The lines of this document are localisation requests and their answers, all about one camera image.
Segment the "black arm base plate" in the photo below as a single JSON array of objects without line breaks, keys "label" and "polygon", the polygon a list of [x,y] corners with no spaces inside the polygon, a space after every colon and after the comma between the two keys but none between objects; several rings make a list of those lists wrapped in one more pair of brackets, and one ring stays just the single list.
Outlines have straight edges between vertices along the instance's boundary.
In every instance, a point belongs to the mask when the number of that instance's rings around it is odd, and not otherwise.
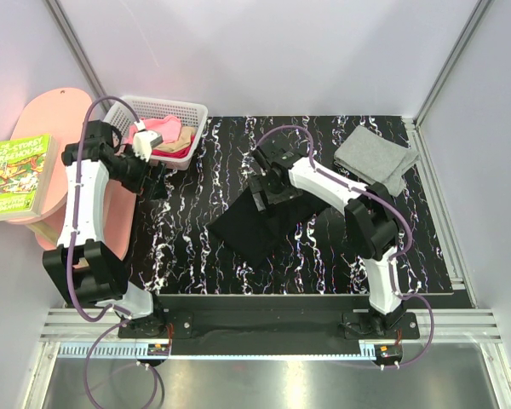
[{"label": "black arm base plate", "polygon": [[124,339],[172,341],[174,357],[215,355],[332,355],[359,352],[360,341],[418,341],[413,313],[390,330],[375,331],[367,320],[369,298],[353,295],[162,295],[168,333],[122,329]]}]

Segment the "black t shirt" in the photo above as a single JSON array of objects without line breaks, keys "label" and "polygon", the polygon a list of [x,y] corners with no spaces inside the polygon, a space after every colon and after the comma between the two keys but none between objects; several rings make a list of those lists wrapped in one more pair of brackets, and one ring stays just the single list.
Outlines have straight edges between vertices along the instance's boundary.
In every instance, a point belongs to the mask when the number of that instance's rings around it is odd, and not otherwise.
[{"label": "black t shirt", "polygon": [[261,265],[296,226],[329,207],[310,193],[274,206],[269,214],[260,212],[246,188],[208,230],[252,268]]}]

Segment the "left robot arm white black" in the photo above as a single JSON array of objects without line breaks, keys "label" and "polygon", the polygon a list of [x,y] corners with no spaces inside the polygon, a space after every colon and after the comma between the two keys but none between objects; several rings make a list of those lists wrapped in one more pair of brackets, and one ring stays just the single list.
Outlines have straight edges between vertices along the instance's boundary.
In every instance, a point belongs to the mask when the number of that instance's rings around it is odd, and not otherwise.
[{"label": "left robot arm white black", "polygon": [[55,249],[43,253],[43,266],[66,303],[114,309],[137,320],[148,337],[158,337],[167,317],[150,292],[129,282],[123,260],[106,245],[104,201],[110,181],[138,195],[152,194],[150,155],[162,137],[137,121],[132,142],[119,148],[115,133],[109,123],[90,121],[80,142],[61,154],[68,183],[65,221]]}]

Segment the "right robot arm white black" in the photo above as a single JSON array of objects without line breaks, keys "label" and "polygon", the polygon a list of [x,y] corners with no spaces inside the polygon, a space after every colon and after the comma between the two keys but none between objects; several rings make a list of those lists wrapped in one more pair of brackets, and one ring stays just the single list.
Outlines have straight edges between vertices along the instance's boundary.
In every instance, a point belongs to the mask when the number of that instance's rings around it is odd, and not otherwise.
[{"label": "right robot arm white black", "polygon": [[262,173],[249,179],[257,210],[271,226],[278,225],[278,209],[291,210],[296,199],[309,194],[344,216],[347,242],[365,264],[370,286],[367,320],[378,337],[390,337],[405,314],[397,290],[401,214],[381,183],[366,185],[313,161],[305,153],[282,147],[257,147],[252,156]]}]

